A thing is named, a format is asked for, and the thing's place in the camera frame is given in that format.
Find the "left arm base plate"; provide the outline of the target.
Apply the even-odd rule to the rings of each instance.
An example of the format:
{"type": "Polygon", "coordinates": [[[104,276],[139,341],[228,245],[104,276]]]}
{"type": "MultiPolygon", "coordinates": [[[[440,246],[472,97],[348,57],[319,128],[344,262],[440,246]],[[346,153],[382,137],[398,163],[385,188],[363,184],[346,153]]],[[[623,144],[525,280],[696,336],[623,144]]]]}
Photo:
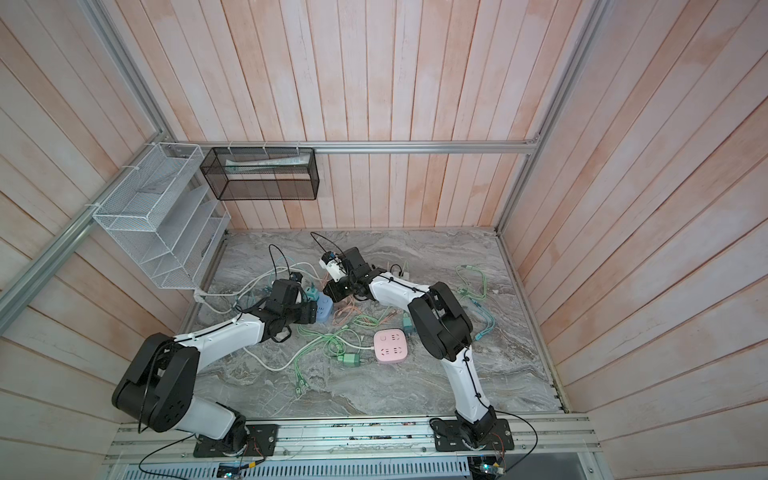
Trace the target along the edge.
{"type": "Polygon", "coordinates": [[[201,435],[193,451],[194,458],[270,457],[278,439],[278,424],[247,424],[236,421],[223,439],[201,435]]]}

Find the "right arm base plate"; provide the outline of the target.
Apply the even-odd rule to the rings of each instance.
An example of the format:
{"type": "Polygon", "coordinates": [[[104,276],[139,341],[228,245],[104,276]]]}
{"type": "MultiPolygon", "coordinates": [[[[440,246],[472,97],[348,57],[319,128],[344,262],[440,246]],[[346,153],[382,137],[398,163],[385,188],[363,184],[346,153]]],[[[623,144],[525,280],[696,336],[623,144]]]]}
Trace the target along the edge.
{"type": "Polygon", "coordinates": [[[470,423],[456,418],[444,420],[433,417],[429,426],[434,434],[438,452],[511,451],[515,448],[511,428],[507,420],[497,419],[488,414],[481,420],[470,423]]]}

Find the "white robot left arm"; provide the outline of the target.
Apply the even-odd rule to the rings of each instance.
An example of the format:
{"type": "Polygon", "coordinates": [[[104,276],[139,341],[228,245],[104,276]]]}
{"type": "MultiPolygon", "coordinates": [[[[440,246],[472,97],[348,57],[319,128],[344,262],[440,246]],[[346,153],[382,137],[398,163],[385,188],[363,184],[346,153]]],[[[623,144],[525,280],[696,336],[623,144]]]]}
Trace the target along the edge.
{"type": "Polygon", "coordinates": [[[155,432],[180,430],[240,450],[246,435],[244,417],[196,398],[197,374],[245,347],[285,342],[294,324],[314,323],[317,302],[307,296],[301,280],[299,273],[275,280],[268,296],[212,327],[175,337],[147,337],[113,392],[113,406],[155,432]]]}

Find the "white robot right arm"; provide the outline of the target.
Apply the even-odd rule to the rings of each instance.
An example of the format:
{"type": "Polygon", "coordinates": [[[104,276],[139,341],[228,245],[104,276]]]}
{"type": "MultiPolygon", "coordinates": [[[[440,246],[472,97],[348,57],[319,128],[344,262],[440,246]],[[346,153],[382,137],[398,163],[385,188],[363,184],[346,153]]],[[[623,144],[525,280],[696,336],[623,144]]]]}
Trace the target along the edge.
{"type": "Polygon", "coordinates": [[[330,275],[323,293],[339,302],[349,296],[406,311],[427,352],[441,362],[452,388],[462,441],[478,448],[496,426],[497,415],[477,378],[473,326],[443,282],[431,286],[404,280],[365,262],[358,248],[325,252],[321,267],[330,275]]]}

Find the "blue power strip cube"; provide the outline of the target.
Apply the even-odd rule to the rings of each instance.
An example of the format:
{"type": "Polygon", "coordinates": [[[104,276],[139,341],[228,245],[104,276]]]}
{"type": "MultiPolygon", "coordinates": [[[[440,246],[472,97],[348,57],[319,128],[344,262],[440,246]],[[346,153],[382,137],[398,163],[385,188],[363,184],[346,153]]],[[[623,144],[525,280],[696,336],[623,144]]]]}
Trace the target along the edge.
{"type": "Polygon", "coordinates": [[[334,313],[334,302],[333,300],[325,295],[321,295],[317,299],[317,310],[316,310],[316,322],[317,323],[328,323],[334,313]]]}

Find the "light green USB charger plug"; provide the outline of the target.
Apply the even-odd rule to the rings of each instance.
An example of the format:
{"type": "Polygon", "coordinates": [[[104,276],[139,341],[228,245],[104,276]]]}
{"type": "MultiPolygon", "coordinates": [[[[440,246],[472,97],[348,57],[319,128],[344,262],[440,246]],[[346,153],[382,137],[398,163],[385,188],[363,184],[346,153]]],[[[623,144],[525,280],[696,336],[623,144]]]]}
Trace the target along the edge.
{"type": "Polygon", "coordinates": [[[358,353],[344,353],[337,356],[337,360],[345,367],[358,367],[360,356],[358,353]]]}

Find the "teal USB charger plug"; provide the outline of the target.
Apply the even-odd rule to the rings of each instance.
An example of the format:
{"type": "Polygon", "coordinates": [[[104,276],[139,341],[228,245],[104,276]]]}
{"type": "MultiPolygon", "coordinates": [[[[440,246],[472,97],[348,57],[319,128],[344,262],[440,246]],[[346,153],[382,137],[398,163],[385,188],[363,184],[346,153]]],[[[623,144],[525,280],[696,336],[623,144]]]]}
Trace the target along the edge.
{"type": "Polygon", "coordinates": [[[407,314],[403,314],[402,330],[406,335],[411,335],[415,332],[414,322],[412,318],[407,314]]]}

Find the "pink power strip cube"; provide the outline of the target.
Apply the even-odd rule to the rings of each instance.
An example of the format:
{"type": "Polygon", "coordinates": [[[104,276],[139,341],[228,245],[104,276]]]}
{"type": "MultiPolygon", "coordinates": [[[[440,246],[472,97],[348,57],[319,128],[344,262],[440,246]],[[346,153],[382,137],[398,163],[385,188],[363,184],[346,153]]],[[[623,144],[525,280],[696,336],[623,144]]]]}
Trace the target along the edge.
{"type": "Polygon", "coordinates": [[[408,355],[408,343],[401,329],[377,331],[373,336],[376,360],[381,364],[395,364],[404,361],[408,355]]]}

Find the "teal charger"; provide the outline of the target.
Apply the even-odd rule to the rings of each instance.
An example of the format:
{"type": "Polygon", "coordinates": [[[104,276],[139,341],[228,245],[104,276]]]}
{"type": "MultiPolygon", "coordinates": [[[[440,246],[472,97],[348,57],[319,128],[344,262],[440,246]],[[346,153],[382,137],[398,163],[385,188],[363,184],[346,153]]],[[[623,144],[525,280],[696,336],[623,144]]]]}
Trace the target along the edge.
{"type": "Polygon", "coordinates": [[[319,292],[314,286],[310,286],[306,289],[307,297],[312,301],[317,301],[319,298],[319,292]]]}

